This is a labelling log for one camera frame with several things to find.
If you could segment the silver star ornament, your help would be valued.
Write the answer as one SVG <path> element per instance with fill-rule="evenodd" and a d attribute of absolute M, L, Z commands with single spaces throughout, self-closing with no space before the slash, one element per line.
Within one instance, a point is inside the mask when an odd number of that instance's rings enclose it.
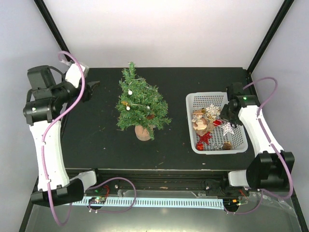
<path fill-rule="evenodd" d="M 223 136 L 226 136 L 228 133 L 234 134 L 233 127 L 229 122 L 223 124 L 221 128 L 223 129 Z"/>

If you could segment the white plastic perforated basket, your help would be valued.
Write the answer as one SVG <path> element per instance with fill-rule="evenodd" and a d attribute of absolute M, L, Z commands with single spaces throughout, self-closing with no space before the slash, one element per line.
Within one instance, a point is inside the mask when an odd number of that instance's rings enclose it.
<path fill-rule="evenodd" d="M 233 128 L 234 134 L 228 133 L 223 136 L 223 129 L 221 126 L 226 122 L 220 119 L 220 117 L 207 117 L 205 108 L 210 104 L 214 104 L 222 110 L 223 106 L 228 103 L 227 94 L 224 92 L 197 92 L 190 93 L 186 96 L 186 110 L 189 127 L 189 135 L 191 141 L 192 150 L 198 154 L 205 155 L 219 155 L 219 154 L 236 154 L 245 152 L 248 148 L 248 143 L 243 126 Z M 209 140 L 209 145 L 204 145 L 203 151 L 198 151 L 196 145 L 199 141 L 198 135 L 203 135 L 203 130 L 194 130 L 192 124 L 193 114 L 203 114 L 207 123 L 213 122 L 217 119 L 222 121 L 222 125 L 215 126 L 215 129 L 211 132 L 212 138 Z M 222 145 L 224 142 L 230 142 L 233 145 L 231 150 L 223 150 Z"/>

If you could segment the white ball string lights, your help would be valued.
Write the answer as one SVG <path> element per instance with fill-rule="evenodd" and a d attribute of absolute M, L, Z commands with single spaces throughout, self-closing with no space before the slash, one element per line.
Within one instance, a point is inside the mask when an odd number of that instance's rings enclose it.
<path fill-rule="evenodd" d="M 143 107 L 147 110 L 151 109 L 151 105 L 156 104 L 160 100 L 160 94 L 158 88 L 147 83 L 145 78 L 132 78 L 125 81 L 124 99 L 129 103 L 129 107 L 125 106 L 127 111 L 130 111 L 132 107 Z"/>

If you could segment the small green christmas tree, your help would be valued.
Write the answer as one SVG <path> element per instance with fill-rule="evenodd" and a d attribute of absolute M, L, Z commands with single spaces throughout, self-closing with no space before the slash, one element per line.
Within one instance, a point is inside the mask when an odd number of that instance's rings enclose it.
<path fill-rule="evenodd" d="M 122 94 L 118 97 L 116 109 L 119 112 L 117 126 L 126 130 L 131 126 L 141 126 L 155 139 L 154 128 L 162 130 L 172 119 L 168 117 L 168 103 L 157 86 L 147 83 L 146 79 L 136 74 L 134 62 L 122 69 L 119 86 Z"/>

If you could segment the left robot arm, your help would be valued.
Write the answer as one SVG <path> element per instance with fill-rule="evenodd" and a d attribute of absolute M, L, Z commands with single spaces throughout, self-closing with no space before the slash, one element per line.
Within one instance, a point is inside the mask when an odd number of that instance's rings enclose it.
<path fill-rule="evenodd" d="M 50 206 L 50 200 L 54 206 L 80 201 L 87 189 L 98 193 L 104 186 L 95 170 L 68 177 L 61 150 L 61 120 L 58 119 L 63 104 L 79 95 L 83 102 L 90 100 L 99 82 L 82 83 L 89 68 L 72 64 L 62 74 L 64 80 L 57 84 L 52 69 L 52 66 L 42 65 L 28 70 L 31 89 L 23 109 L 34 139 L 39 169 L 37 190 L 30 199 L 33 204 L 45 207 Z"/>

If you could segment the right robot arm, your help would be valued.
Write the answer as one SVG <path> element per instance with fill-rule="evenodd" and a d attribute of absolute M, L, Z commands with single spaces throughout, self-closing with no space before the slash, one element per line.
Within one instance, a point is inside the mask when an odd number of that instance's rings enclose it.
<path fill-rule="evenodd" d="M 231 127 L 243 126 L 253 145 L 255 158 L 245 170 L 231 171 L 219 183 L 220 191 L 232 194 L 237 187 L 282 190 L 289 187 L 295 158 L 285 152 L 272 135 L 255 95 L 246 95 L 242 83 L 232 83 L 226 88 L 228 103 L 220 118 Z"/>

